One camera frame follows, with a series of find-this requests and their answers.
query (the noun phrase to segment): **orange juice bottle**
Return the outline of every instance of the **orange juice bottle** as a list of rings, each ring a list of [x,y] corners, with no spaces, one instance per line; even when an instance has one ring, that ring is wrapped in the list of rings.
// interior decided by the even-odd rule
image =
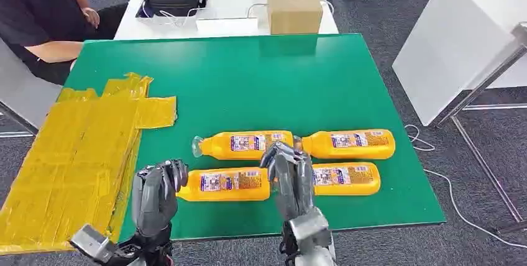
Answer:
[[[316,158],[390,158],[395,139],[386,129],[319,131],[302,138],[302,148]]]
[[[176,196],[187,201],[263,201],[269,194],[267,169],[245,167],[190,171]]]
[[[213,137],[195,137],[192,152],[195,157],[209,155],[220,160],[260,160],[268,145],[280,140],[293,145],[289,131],[222,132]]]
[[[367,196],[380,188],[377,167],[370,162],[320,163],[313,165],[317,196]]]

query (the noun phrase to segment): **cardboard box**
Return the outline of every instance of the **cardboard box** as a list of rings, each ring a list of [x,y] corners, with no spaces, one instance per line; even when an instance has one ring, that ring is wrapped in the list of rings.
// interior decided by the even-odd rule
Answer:
[[[267,0],[271,34],[318,33],[322,20],[320,0]]]

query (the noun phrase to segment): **green tabletop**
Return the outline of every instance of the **green tabletop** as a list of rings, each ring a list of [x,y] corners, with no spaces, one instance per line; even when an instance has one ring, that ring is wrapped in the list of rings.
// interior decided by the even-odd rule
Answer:
[[[317,196],[332,230],[444,222],[423,168],[359,34],[135,40],[88,43],[65,86],[95,88],[127,72],[154,78],[150,97],[177,96],[173,127],[142,135],[136,168],[182,158],[191,170],[258,162],[194,158],[191,141],[223,131],[389,129],[396,151],[374,160],[381,188],[372,196]],[[277,234],[273,196],[254,202],[178,199],[173,239]],[[134,232],[130,206],[121,240]]]

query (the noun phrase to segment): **chair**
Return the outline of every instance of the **chair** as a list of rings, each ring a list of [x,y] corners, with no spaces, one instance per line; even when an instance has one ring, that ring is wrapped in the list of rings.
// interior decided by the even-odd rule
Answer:
[[[34,76],[0,39],[0,112],[36,134],[61,89]]]

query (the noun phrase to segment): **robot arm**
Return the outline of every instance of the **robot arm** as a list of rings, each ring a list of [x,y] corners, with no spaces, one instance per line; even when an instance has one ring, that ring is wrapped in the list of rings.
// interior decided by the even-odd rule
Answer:
[[[260,167],[276,182],[278,210],[284,219],[280,252],[286,265],[333,266],[329,224],[313,204],[313,163],[303,151],[275,142],[262,155]]]
[[[170,220],[177,212],[176,191],[188,182],[188,166],[181,160],[167,160],[137,172],[132,187],[132,238],[114,244],[89,224],[70,239],[70,244],[105,266],[168,266]]]

